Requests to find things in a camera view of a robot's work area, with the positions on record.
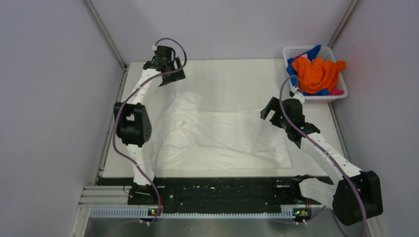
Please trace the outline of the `white t shirt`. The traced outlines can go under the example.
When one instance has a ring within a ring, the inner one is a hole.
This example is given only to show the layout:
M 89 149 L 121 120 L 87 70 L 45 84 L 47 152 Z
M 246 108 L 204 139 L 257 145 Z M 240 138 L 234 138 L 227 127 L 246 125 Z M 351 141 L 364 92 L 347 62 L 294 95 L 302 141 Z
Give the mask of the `white t shirt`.
M 285 133 L 257 110 L 200 111 L 200 95 L 178 91 L 153 129 L 157 170 L 290 169 Z

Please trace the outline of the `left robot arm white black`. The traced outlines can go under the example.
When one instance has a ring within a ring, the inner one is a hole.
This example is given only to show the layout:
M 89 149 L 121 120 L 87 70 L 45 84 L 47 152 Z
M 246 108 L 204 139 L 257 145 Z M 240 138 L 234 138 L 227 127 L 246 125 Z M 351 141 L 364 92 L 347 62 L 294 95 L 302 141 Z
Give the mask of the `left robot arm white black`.
M 180 59 L 169 46 L 154 45 L 154 56 L 142 68 L 132 92 L 122 102 L 114 104 L 112 145 L 115 151 L 132 163 L 133 189 L 146 204 L 158 199 L 155 174 L 146 155 L 145 145 L 152 135 L 152 123 L 146 105 L 158 87 L 185 79 L 187 59 Z

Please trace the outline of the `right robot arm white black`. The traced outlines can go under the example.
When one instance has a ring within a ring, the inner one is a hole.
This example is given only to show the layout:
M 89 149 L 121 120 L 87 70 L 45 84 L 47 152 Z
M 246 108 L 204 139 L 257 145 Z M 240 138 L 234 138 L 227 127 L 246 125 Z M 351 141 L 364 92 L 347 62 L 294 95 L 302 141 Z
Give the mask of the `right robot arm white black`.
M 335 217 L 350 226 L 383 213 L 379 176 L 353 165 L 326 141 L 320 129 L 305 121 L 302 102 L 297 98 L 272 97 L 260 112 L 261 119 L 282 128 L 287 138 L 309 155 L 328 175 L 327 184 L 312 175 L 292 179 L 290 198 L 295 203 L 312 199 L 330 208 Z

